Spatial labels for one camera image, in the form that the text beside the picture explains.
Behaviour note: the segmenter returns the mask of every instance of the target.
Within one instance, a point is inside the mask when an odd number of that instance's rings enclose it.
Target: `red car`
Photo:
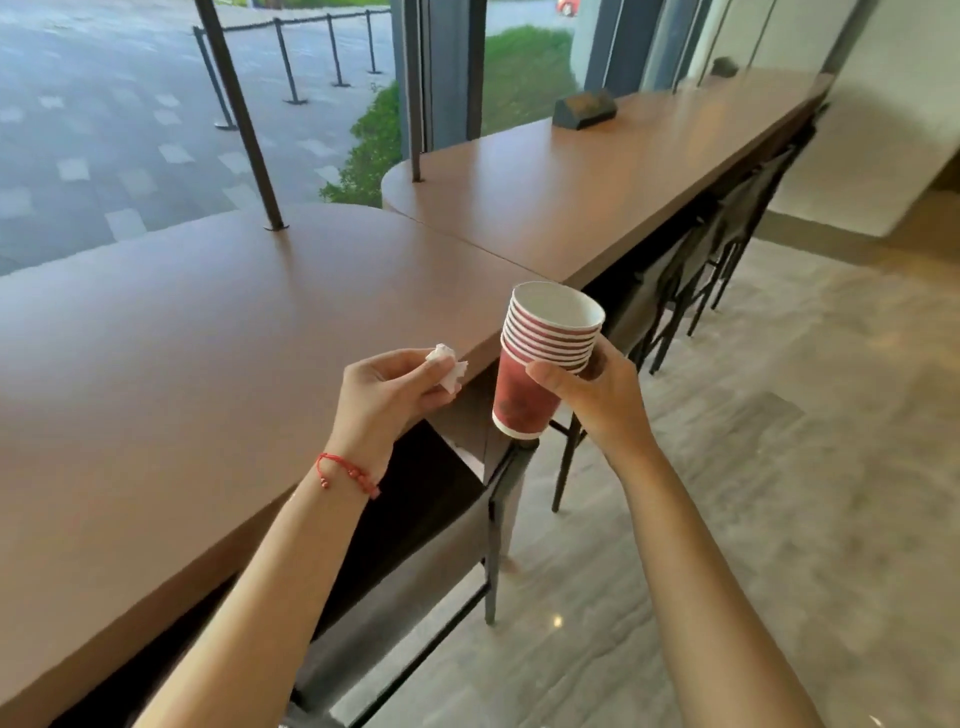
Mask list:
[[[557,0],[557,12],[573,17],[580,11],[580,0]]]

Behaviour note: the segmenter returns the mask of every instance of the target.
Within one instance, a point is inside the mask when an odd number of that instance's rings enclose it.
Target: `red string bracelet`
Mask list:
[[[370,476],[364,473],[362,470],[357,468],[353,463],[345,460],[340,457],[340,455],[331,455],[329,452],[321,452],[317,457],[317,462],[315,467],[317,468],[317,475],[320,476],[320,487],[328,490],[330,487],[330,481],[326,479],[326,475],[320,472],[320,461],[321,460],[332,460],[345,471],[347,475],[353,478],[357,485],[360,486],[360,490],[370,496],[370,499],[373,500],[380,495],[380,489],[376,487],[376,484],[370,480]]]

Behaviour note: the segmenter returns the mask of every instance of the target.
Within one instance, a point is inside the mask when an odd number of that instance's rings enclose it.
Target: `pavement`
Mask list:
[[[325,11],[218,6],[225,26]],[[332,9],[354,12],[354,9]],[[0,275],[238,207],[260,205],[191,28],[192,0],[31,0],[0,8]],[[566,27],[551,0],[490,2],[488,35]],[[394,77],[390,16],[285,26],[302,106],[273,28],[228,44],[281,205],[318,199],[356,143],[349,129]]]

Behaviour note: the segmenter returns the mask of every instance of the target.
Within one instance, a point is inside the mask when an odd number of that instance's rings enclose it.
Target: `left hand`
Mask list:
[[[456,361],[452,356],[425,361],[432,351],[401,349],[344,369],[333,431],[324,450],[346,458],[379,482],[407,424],[456,396],[439,386]]]

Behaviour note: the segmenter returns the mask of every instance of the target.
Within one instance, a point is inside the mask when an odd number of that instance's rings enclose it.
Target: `marble floor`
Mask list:
[[[960,725],[960,268],[922,247],[854,265],[755,241],[721,309],[642,377],[662,447],[841,728]],[[497,625],[475,610],[371,725],[681,724],[619,484],[587,440],[552,514],[561,448],[545,435],[531,465]]]

